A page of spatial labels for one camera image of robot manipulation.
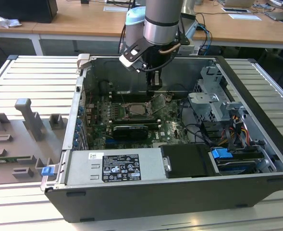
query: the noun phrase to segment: aluminum profile table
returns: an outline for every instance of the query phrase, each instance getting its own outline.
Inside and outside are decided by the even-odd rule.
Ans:
[[[283,89],[257,63],[246,59],[229,59],[227,63],[283,135]],[[231,86],[227,88],[238,101]]]
[[[42,116],[53,110],[61,110],[68,116],[78,76],[76,60],[77,57],[19,56],[7,61],[0,70],[0,110],[11,113],[11,118],[20,118],[18,112],[12,112],[13,103],[17,97],[30,94],[33,106]],[[248,60],[227,62],[283,134],[283,90],[257,64]],[[230,92],[236,99],[235,92]],[[70,224],[63,220],[39,185],[40,182],[0,185],[0,230],[283,230],[283,191],[252,208]]]

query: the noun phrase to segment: table leg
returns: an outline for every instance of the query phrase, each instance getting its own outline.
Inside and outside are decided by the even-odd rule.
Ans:
[[[39,55],[40,56],[44,55],[44,52],[43,52],[41,44],[40,44],[40,37],[39,37],[39,35],[37,35],[37,36],[34,35],[33,37],[31,37],[31,41],[32,41],[32,44],[33,44],[33,46],[35,48],[36,55],[38,55],[38,56]]]
[[[76,41],[76,40],[72,40],[72,42],[73,42],[73,50],[74,50],[75,52],[78,52],[77,41]]]

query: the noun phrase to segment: paper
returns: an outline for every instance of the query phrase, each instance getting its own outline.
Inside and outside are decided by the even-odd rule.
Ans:
[[[117,6],[105,6],[104,11],[111,11],[111,12],[127,12],[127,7],[117,7]]]
[[[8,29],[10,26],[21,26],[22,24],[17,19],[6,19],[0,17],[0,25]]]
[[[255,15],[243,15],[240,13],[237,14],[233,14],[230,13],[229,16],[233,19],[245,19],[245,20],[257,20],[257,21],[262,21],[262,19],[260,19],[259,17],[255,16]]]

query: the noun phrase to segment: white paper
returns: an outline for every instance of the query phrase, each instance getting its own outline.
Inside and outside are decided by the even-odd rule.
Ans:
[[[110,11],[110,12],[127,12],[127,7],[118,7],[118,6],[105,6],[104,11]]]
[[[104,153],[89,153],[89,160],[93,159],[103,159]]]
[[[257,21],[262,21],[262,19],[260,19],[259,17],[255,16],[255,15],[243,15],[240,13],[237,14],[233,14],[230,13],[229,16],[233,19],[245,19],[245,20],[257,20]]]
[[[0,17],[0,26],[5,27],[5,28],[9,28],[14,27],[14,26],[21,26],[22,24],[20,23],[20,21],[18,21],[17,19],[6,19],[3,17]]]

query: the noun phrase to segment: barcode label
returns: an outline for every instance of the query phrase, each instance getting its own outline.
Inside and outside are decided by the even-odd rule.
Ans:
[[[104,153],[89,153],[89,160],[92,159],[103,159]]]
[[[197,49],[195,48],[194,51],[193,51],[193,55],[198,55],[198,54],[199,54],[199,48],[197,48]]]

